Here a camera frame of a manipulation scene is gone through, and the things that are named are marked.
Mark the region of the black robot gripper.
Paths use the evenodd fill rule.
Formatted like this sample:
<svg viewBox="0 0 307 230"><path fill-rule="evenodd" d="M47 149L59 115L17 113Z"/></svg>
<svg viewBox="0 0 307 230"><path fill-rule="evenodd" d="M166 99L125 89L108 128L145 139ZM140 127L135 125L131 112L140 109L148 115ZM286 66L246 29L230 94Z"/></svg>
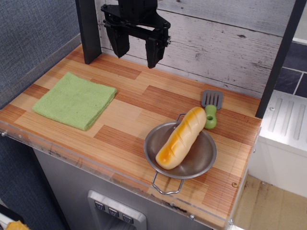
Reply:
<svg viewBox="0 0 307 230"><path fill-rule="evenodd" d="M163 59L165 46L170 44L171 24L157 13L156 0L119 0L117 5L104 4L105 28L118 58L130 49L129 36L146 40L148 68Z"/></svg>

